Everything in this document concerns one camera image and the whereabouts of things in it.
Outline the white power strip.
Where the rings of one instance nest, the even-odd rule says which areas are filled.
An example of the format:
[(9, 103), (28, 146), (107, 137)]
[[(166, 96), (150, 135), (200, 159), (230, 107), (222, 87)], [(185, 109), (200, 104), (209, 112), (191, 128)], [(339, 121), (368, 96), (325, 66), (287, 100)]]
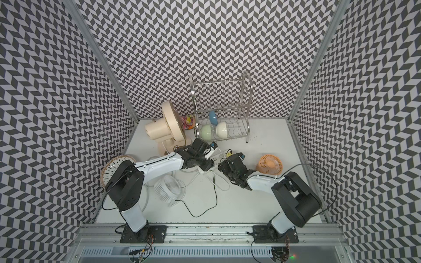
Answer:
[(202, 171), (199, 167), (197, 167), (197, 171), (199, 174), (205, 174), (205, 173), (210, 173), (210, 172), (217, 172), (218, 170), (218, 164), (222, 161), (224, 161), (225, 155), (228, 151), (232, 151), (232, 149), (228, 149), (228, 150), (221, 150), (220, 148), (218, 148), (212, 155), (207, 155), (206, 154), (203, 156), (203, 158), (205, 159), (212, 159), (214, 161), (214, 167), (212, 167), (209, 171), (204, 172)]

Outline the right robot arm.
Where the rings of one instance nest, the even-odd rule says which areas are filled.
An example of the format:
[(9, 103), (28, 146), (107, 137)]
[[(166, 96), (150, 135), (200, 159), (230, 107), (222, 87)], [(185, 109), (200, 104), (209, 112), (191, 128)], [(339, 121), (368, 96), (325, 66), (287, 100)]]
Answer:
[(295, 172), (288, 171), (274, 177), (243, 164), (241, 153), (223, 158), (218, 164), (222, 172), (234, 185), (250, 191), (262, 191), (274, 196), (281, 207), (268, 223), (269, 232), (282, 235), (294, 227), (305, 224), (322, 208), (319, 196)]

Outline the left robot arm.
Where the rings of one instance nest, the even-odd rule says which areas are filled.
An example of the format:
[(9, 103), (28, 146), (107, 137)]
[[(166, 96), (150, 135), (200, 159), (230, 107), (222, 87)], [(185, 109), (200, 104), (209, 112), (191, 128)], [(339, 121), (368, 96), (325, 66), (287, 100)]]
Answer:
[(116, 205), (132, 232), (141, 231), (148, 223), (140, 207), (143, 186), (168, 173), (199, 167), (204, 172), (214, 166), (211, 155), (218, 148), (216, 142), (207, 143), (196, 138), (190, 145), (147, 162), (123, 161), (105, 186), (106, 194)]

